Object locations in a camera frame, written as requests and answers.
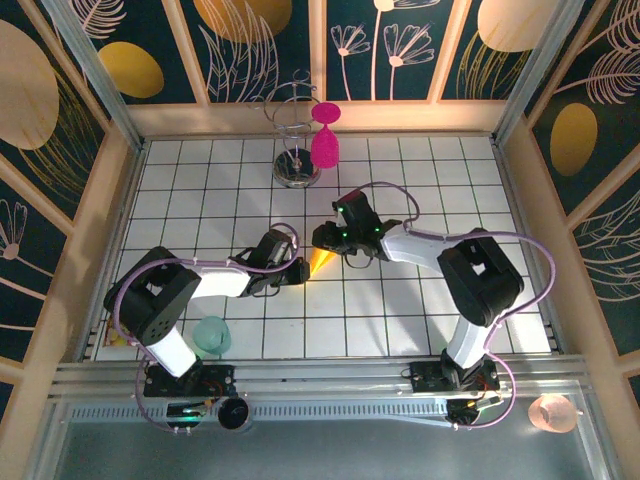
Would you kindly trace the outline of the pink translucent cup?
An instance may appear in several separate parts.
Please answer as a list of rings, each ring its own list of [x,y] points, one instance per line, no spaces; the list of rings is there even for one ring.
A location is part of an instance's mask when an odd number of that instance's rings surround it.
[[[528,408],[531,424],[539,430],[564,434],[572,431],[578,423],[578,412],[571,401],[559,394],[545,394],[537,398]]]

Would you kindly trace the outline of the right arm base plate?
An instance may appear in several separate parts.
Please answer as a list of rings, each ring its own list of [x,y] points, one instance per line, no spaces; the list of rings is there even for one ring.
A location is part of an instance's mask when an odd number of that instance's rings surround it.
[[[483,392],[500,389],[496,364],[482,359],[461,369],[441,361],[411,362],[409,380],[414,393]]]

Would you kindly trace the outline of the pink wine glass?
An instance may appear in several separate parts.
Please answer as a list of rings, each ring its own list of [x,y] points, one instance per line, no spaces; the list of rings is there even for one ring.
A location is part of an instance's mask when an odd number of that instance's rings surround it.
[[[340,108],[331,102],[321,102],[311,110],[312,119],[322,128],[311,142],[311,161],[320,169],[335,167],[340,161],[340,144],[330,126],[341,117]]]

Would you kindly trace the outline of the black round knob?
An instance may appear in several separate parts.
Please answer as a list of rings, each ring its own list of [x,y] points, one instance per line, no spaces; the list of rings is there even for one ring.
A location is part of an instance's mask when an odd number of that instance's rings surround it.
[[[250,425],[250,408],[242,398],[227,398],[221,403],[217,417],[222,428],[240,432],[246,430]]]

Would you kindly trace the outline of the colourful snack packet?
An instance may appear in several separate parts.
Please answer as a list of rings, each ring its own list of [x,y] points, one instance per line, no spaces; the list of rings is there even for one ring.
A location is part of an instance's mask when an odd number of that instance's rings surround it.
[[[109,319],[105,324],[103,345],[105,347],[129,347],[133,345],[133,342],[120,335],[113,320]]]

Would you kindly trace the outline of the yellow cloth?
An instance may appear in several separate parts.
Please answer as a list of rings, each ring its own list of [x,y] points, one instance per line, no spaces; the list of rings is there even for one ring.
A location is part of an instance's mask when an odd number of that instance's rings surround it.
[[[310,257],[310,275],[316,275],[329,261],[334,258],[335,254],[319,247],[313,247]]]

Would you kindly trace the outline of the aluminium corner post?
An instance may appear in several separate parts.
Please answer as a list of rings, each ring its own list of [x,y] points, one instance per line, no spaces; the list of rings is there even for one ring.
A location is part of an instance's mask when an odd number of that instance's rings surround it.
[[[579,23],[579,17],[588,0],[558,0],[548,20],[543,23],[540,38],[518,75],[507,99],[503,113],[492,133],[492,145],[502,147],[511,136],[524,114],[536,89],[567,43],[571,30]]]
[[[135,153],[141,136],[115,82],[99,58],[95,40],[107,40],[126,18],[124,0],[39,0],[98,98]]]

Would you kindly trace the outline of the slotted metal vent strip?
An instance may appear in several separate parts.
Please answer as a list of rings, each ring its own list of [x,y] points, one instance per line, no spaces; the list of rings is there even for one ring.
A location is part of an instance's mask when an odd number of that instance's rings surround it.
[[[447,416],[447,404],[437,399],[364,401],[261,401],[249,404],[250,417],[258,421],[371,419],[386,416]],[[78,423],[144,422],[136,404],[78,404],[68,419]]]

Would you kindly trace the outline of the aluminium mounting rail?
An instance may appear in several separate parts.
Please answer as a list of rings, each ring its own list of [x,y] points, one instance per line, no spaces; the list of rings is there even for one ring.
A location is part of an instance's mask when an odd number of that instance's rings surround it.
[[[591,393],[593,383],[579,355],[511,354],[500,357],[517,392]],[[232,360],[235,387],[255,400],[372,399],[409,397],[411,357],[304,360]],[[134,394],[135,361],[67,363],[58,366],[50,400],[127,400]]]

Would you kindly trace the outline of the black electronics module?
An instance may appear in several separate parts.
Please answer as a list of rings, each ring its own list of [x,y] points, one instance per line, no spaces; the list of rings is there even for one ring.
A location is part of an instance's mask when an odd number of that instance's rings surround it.
[[[498,397],[489,399],[464,399],[455,398],[446,401],[445,420],[454,429],[466,428],[468,430],[488,428],[495,425],[499,419],[479,423],[481,413],[490,408],[500,406],[503,400]]]
[[[170,402],[166,409],[166,424],[175,434],[191,435],[193,430],[207,417],[211,403]]]

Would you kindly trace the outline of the green translucent cup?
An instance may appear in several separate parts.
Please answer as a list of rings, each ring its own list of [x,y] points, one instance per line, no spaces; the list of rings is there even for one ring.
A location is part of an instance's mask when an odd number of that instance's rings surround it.
[[[226,321],[218,316],[200,320],[193,329],[195,345],[211,355],[222,355],[231,347],[231,333]]]

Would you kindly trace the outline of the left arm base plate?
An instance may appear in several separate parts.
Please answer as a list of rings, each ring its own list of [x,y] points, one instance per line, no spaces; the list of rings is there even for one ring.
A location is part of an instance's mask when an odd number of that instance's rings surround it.
[[[197,363],[181,377],[174,377],[155,365],[145,375],[143,395],[148,398],[221,397],[230,394],[234,367]]]

